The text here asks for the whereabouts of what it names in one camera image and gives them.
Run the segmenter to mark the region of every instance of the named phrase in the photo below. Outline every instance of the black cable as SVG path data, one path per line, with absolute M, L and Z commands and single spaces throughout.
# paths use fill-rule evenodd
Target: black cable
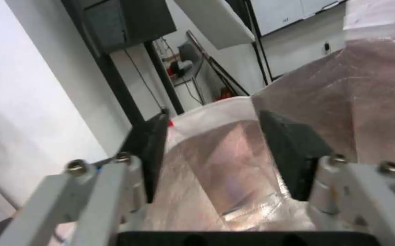
M 143 83 L 146 85 L 147 90 L 149 90 L 150 94 L 152 95 L 153 99 L 155 100 L 156 104 L 158 104 L 158 107 L 160 110 L 163 110 L 161 105 L 159 104 L 158 100 L 156 99 L 155 95 L 153 94 L 152 90 L 149 88 L 149 86 L 146 83 L 146 80 L 144 79 L 143 75 L 140 72 L 140 69 L 138 69 L 137 65 L 133 61 L 132 57 L 130 57 L 129 53 L 127 53 L 127 50 L 124 49 L 124 52 L 126 53 L 127 57 L 129 57 L 130 61 L 132 62 L 133 66 L 135 67 L 135 70 L 137 70 L 138 74 L 140 75 L 141 80 L 143 80 Z
M 164 43 L 167 45 L 167 49 L 171 51 L 171 55 L 173 56 L 174 60 L 178 62 L 178 59 L 177 59 L 177 57 L 174 55 L 174 52 L 173 52 L 173 50 L 171 49 L 171 47 L 170 47 L 169 43 L 167 42 L 167 40 L 166 40 L 164 37 L 161 37 L 161 39 L 162 39 L 162 40 L 164 41 Z M 187 87 L 188 94 L 190 94 L 190 97 L 193 98 L 195 101 L 197 101 L 197 103 L 199 103 L 201 106 L 203 106 L 203 103 L 202 103 L 200 100 L 198 100 L 197 98 L 195 98 L 195 97 L 193 96 L 193 94 L 191 94 L 191 90 L 190 90 L 190 88 L 188 87 L 187 82 L 185 82 L 185 79 L 184 79 L 183 76 L 181 76 L 181 79 L 182 79 L 182 81 L 184 82 L 185 87 Z

